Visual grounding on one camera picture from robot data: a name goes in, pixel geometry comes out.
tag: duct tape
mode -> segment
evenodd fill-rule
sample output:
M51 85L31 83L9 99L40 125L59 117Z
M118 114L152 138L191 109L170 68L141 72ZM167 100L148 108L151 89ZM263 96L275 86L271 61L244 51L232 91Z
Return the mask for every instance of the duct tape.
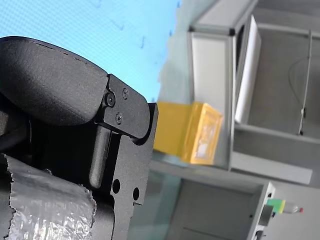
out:
M85 187L5 156L14 210L6 240L88 240L96 202Z

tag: blue floor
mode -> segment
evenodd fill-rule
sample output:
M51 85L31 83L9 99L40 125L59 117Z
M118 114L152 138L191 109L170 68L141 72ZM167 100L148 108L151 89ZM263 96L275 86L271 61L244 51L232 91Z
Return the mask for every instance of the blue floor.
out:
M0 0L0 37L65 48L153 102L179 6L180 0Z

